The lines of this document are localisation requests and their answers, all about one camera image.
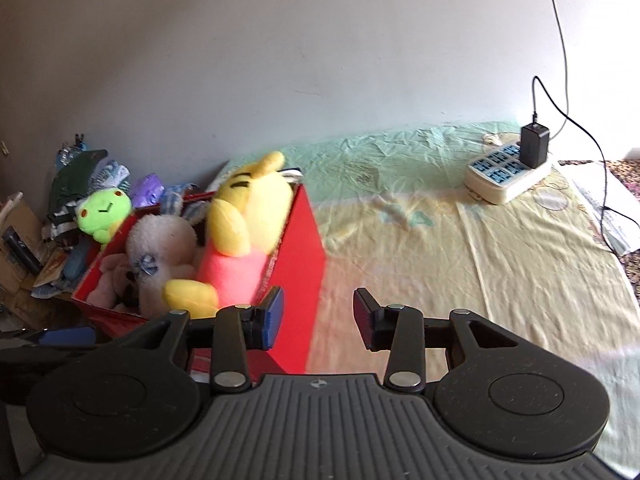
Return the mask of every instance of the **green plush toy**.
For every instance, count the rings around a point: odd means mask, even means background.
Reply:
[[[108,244],[131,212],[131,200],[117,189],[102,189],[89,195],[76,209],[78,227],[102,245]]]

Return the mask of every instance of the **red box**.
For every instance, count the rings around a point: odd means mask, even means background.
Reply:
[[[192,195],[184,203],[209,199],[213,193]],[[119,337],[146,322],[142,316],[125,314],[94,306],[86,297],[100,280],[100,261],[108,254],[125,252],[127,235],[145,214],[156,214],[159,208],[147,207],[135,210],[121,225],[111,242],[93,261],[82,282],[72,295],[72,301],[97,327],[111,337]],[[254,304],[260,302],[270,286],[284,290],[284,315],[276,343],[269,352],[249,351],[252,376],[263,373],[303,374],[311,343],[311,335],[318,309],[318,295],[324,271],[324,249],[318,234],[311,206],[304,186],[294,190],[289,219],[282,234],[277,257],[267,286],[258,292]],[[197,363],[194,369],[204,371]]]

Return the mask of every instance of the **wrinkled bed sheet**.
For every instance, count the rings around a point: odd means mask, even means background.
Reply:
[[[640,316],[620,263],[557,169],[501,206],[463,186],[468,160],[518,130],[441,126],[282,149],[287,167],[303,171],[327,254],[307,370],[382,376],[388,352],[367,352],[353,321],[359,286],[425,316],[468,308],[602,381],[612,410],[596,452],[632,476],[640,468]],[[444,353],[427,352],[436,380],[447,370]]]

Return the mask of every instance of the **gray cable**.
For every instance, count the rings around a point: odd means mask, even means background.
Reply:
[[[560,25],[560,18],[558,17],[558,8],[556,7],[556,0],[551,0],[551,4],[554,6],[554,15],[556,16],[556,24],[558,25],[558,34],[560,35],[560,43],[562,44],[562,57],[564,58],[564,98],[566,101],[566,114],[569,114],[569,69],[568,63],[566,60],[566,47],[564,46],[564,34],[562,33],[562,27]],[[566,125],[566,118],[564,118],[564,122],[560,129],[553,134],[553,136],[549,140],[554,140],[560,132],[564,129]]]

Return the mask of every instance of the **white power strip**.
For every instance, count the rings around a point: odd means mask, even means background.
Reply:
[[[492,204],[506,204],[551,172],[551,160],[535,170],[522,164],[520,147],[511,142],[478,156],[466,167],[465,185]]]

